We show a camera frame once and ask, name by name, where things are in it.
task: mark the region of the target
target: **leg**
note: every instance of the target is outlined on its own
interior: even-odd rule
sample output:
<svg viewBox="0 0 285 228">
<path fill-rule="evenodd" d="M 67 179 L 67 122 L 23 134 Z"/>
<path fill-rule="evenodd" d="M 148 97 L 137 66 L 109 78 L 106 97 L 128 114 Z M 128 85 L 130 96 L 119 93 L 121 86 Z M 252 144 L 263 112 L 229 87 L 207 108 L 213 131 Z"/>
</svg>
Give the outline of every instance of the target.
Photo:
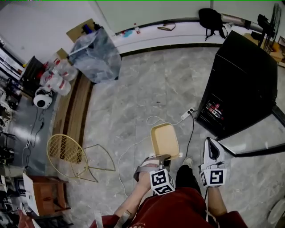
<svg viewBox="0 0 285 228">
<path fill-rule="evenodd" d="M 194 188 L 201 194 L 196 177 L 193 175 L 193 170 L 188 165 L 183 165 L 179 168 L 175 184 L 176 187 Z"/>
</svg>

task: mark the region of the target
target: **white marker cube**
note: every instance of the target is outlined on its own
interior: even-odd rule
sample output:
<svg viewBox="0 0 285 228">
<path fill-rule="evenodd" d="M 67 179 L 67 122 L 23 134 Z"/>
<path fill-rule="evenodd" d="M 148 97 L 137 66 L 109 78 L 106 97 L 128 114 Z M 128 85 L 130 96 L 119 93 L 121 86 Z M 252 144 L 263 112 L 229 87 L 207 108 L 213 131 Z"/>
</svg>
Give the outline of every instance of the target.
<svg viewBox="0 0 285 228">
<path fill-rule="evenodd" d="M 175 190 L 175 183 L 166 169 L 151 171 L 151 189 L 157 195 L 164 195 Z"/>
<path fill-rule="evenodd" d="M 227 169 L 204 169 L 200 176 L 204 187 L 224 185 Z"/>
</svg>

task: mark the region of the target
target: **power plug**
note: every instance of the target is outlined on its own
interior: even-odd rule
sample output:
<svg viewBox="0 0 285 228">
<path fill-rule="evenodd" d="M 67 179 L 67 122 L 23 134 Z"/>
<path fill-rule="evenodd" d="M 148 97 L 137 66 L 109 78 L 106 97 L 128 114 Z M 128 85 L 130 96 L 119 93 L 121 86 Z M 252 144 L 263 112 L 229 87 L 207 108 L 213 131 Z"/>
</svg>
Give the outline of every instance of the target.
<svg viewBox="0 0 285 228">
<path fill-rule="evenodd" d="M 28 142 L 27 142 L 27 144 L 26 144 L 26 148 L 28 148 L 29 146 L 30 146 L 30 144 L 31 144 L 31 142 L 29 141 L 29 140 L 27 140 Z"/>
<path fill-rule="evenodd" d="M 184 113 L 182 116 L 181 116 L 181 119 L 182 120 L 185 120 L 188 116 L 190 116 L 190 114 L 192 114 L 193 112 L 195 111 L 195 109 L 193 107 L 191 107 L 190 109 L 188 109 L 186 111 L 186 113 Z"/>
</svg>

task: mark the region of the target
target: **red clothing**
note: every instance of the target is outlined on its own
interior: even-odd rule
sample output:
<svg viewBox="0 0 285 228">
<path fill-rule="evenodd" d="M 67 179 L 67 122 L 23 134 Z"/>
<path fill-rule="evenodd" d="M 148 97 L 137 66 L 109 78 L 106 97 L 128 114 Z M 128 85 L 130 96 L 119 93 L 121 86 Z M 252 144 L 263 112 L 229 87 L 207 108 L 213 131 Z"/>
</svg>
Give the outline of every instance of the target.
<svg viewBox="0 0 285 228">
<path fill-rule="evenodd" d="M 213 228 L 206 220 L 206 204 L 194 188 L 179 187 L 175 192 L 152 196 L 142 203 L 129 227 L 141 228 Z M 113 228 L 119 217 L 103 216 L 105 228 Z M 238 212 L 216 218 L 220 228 L 247 228 Z M 94 221 L 90 228 L 96 228 Z"/>
</svg>

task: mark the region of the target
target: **black cable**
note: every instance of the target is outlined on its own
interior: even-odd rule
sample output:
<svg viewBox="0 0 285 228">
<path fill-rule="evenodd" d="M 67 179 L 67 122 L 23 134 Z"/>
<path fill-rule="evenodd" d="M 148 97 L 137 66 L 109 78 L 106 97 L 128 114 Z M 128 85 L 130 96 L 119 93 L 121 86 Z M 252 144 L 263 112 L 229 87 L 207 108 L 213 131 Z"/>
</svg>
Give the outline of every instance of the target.
<svg viewBox="0 0 285 228">
<path fill-rule="evenodd" d="M 30 141 L 30 145 L 31 145 L 32 148 L 35 148 L 35 146 L 36 146 L 37 134 L 41 131 L 41 129 L 43 129 L 44 123 L 45 123 L 45 118 L 44 118 L 44 112 L 45 112 L 45 110 L 43 109 L 43 110 L 41 111 L 41 113 L 40 113 L 40 115 L 39 115 L 39 118 L 37 117 L 37 116 L 38 116 L 38 112 L 39 112 L 39 110 L 38 110 L 38 107 L 37 107 L 37 114 L 36 114 L 36 118 L 35 118 L 35 121 L 34 121 L 32 130 L 31 130 L 31 133 L 30 133 L 30 137 L 32 136 L 33 130 L 34 130 L 35 125 L 36 125 L 36 121 L 38 120 L 38 121 L 42 121 L 42 122 L 41 122 L 41 127 L 39 128 L 39 130 L 38 130 L 38 131 L 36 132 L 36 134 L 35 134 L 34 143 L 32 143 L 32 141 Z M 29 147 L 27 147 L 27 149 L 28 149 L 29 153 L 28 153 L 27 156 L 26 156 L 26 166 L 25 166 L 25 168 L 28 168 L 28 167 L 29 167 L 30 156 L 31 156 L 31 153 L 32 153 L 32 151 L 31 151 L 31 149 L 30 149 Z"/>
<path fill-rule="evenodd" d="M 27 148 L 27 149 L 28 149 L 29 153 L 28 153 L 28 155 L 26 156 L 26 166 L 25 166 L 25 169 L 26 169 L 26 168 L 29 168 L 30 156 L 31 156 L 31 153 L 32 153 L 32 151 L 30 150 L 30 148 Z"/>
<path fill-rule="evenodd" d="M 205 198 L 204 198 L 205 202 L 206 202 L 207 193 L 208 193 L 208 188 L 206 188 L 206 193 L 205 193 Z"/>
<path fill-rule="evenodd" d="M 191 117 L 192 117 L 192 119 L 193 119 L 193 127 L 192 127 L 191 136 L 190 136 L 190 139 L 189 139 L 189 142 L 188 142 L 188 145 L 187 145 L 187 150 L 186 150 L 186 156 L 185 156 L 185 158 L 187 157 L 188 149 L 189 149 L 189 144 L 190 144 L 190 141 L 191 141 L 193 132 L 194 132 L 194 117 L 193 117 L 192 113 L 190 113 L 189 111 L 188 111 L 188 113 L 191 115 Z"/>
<path fill-rule="evenodd" d="M 39 112 L 39 110 L 38 110 L 38 107 L 37 107 L 37 114 L 36 114 L 36 118 L 35 118 L 35 121 L 34 121 L 34 124 L 33 124 L 32 130 L 31 130 L 30 136 L 32 136 L 32 132 L 33 132 L 33 130 L 34 130 L 34 128 L 35 128 L 36 121 L 37 121 L 37 115 L 38 115 L 38 112 Z"/>
</svg>

